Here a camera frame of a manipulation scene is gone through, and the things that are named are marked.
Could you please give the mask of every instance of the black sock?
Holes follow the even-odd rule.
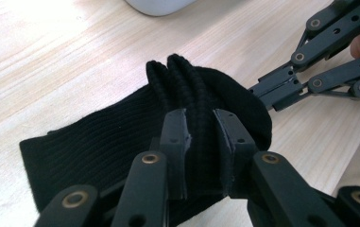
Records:
[[[186,156],[190,198],[171,201],[177,225],[222,199],[213,109],[235,113],[260,150],[271,143],[271,120],[261,101],[227,75],[194,67],[178,55],[167,67],[146,65],[149,84],[118,103],[46,136],[20,143],[39,211],[62,189],[90,184],[99,191],[124,180],[133,158],[160,136],[166,113],[185,108],[193,140]]]

